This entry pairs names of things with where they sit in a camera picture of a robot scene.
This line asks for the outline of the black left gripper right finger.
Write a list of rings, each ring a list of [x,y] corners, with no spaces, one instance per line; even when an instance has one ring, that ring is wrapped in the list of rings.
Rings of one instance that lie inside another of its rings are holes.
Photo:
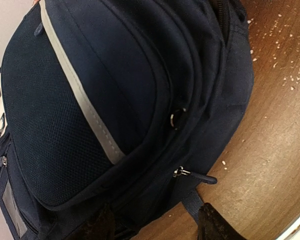
[[[198,240],[246,240],[210,204],[198,211]]]

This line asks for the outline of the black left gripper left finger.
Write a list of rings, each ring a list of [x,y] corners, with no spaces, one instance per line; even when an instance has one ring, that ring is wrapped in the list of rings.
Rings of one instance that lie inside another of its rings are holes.
[[[72,233],[73,240],[114,240],[115,216],[108,204]]]

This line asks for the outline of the navy blue student backpack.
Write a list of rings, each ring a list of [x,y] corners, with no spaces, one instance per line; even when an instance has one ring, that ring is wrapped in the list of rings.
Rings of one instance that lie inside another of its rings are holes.
[[[114,240],[183,203],[252,93],[239,0],[39,0],[0,66],[0,208],[15,240],[72,240],[109,205]]]

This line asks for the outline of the aluminium front rail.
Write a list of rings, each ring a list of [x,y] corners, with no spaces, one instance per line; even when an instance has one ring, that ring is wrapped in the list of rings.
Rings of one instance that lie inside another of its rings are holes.
[[[300,216],[277,238],[277,240],[300,240]]]

